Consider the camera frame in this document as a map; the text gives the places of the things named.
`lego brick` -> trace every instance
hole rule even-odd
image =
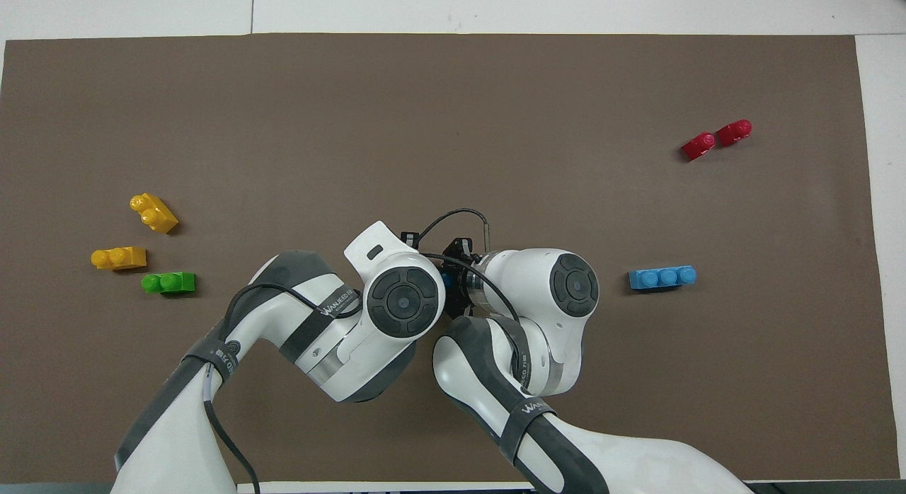
[[[129,201],[129,207],[139,213],[142,223],[149,226],[154,232],[167,234],[179,223],[163,201],[150,193],[136,195]]]
[[[752,134],[752,123],[745,119],[729,123],[718,130],[718,138],[723,146],[731,146]]]
[[[673,268],[637,269],[629,272],[629,287],[637,291],[694,284],[699,274],[691,265]]]
[[[98,269],[132,269],[147,265],[145,249],[139,246],[123,246],[109,250],[94,250],[91,254],[91,264]]]
[[[179,294],[195,291],[194,272],[163,272],[158,275],[145,275],[142,288],[148,294]]]
[[[698,137],[689,140],[689,142],[682,147],[682,150],[686,153],[686,156],[689,157],[689,161],[693,161],[693,159],[699,158],[699,156],[711,150],[716,143],[718,142],[714,139],[714,135],[708,132],[702,132],[699,133]]]

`velcro strap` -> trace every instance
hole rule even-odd
[[[239,366],[239,359],[230,351],[226,343],[207,336],[195,342],[195,345],[192,345],[192,348],[185,353],[183,359],[189,357],[213,364],[214,368],[220,372],[223,382],[227,382],[229,376],[233,375],[233,371]]]
[[[305,317],[305,320],[295,328],[291,335],[286,337],[286,341],[280,346],[281,355],[294,364],[305,349],[308,349],[308,346],[321,336],[333,319],[336,319],[336,316],[339,316],[353,301],[358,299],[360,298],[349,285],[338,287],[323,303],[319,304],[315,311]]]
[[[515,453],[519,451],[519,443],[522,442],[528,425],[544,413],[556,414],[556,411],[538,397],[526,398],[510,411],[510,417],[500,436],[500,451],[510,464],[515,462]]]
[[[528,337],[525,336],[525,329],[522,324],[507,317],[493,316],[491,320],[504,330],[504,334],[512,346],[512,361],[510,362],[512,377],[523,388],[528,389],[528,382],[532,380],[532,358],[528,352]]]

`floor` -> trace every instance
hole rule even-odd
[[[906,0],[0,0],[2,40],[272,32],[855,34],[906,478]]]

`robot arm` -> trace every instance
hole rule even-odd
[[[538,398],[563,393],[578,375],[585,321],[599,295],[585,260],[554,249],[507,250],[472,260],[509,297],[518,322],[502,316],[509,314],[507,304],[489,284],[445,264],[441,272],[451,299],[467,300],[466,306],[482,307],[490,316],[453,320],[434,348],[435,377],[538,492],[751,493],[688,445],[579,429]]]
[[[360,295],[311,252],[284,252],[256,272],[133,423],[116,453],[113,494],[236,492],[204,401],[259,338],[334,401],[369,400],[398,378],[440,316],[440,274],[381,222],[344,253],[365,282]]]

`blue part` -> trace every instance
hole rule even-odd
[[[676,265],[673,268],[637,269],[629,272],[629,287],[637,291],[660,287],[691,285],[699,274],[691,265]]]

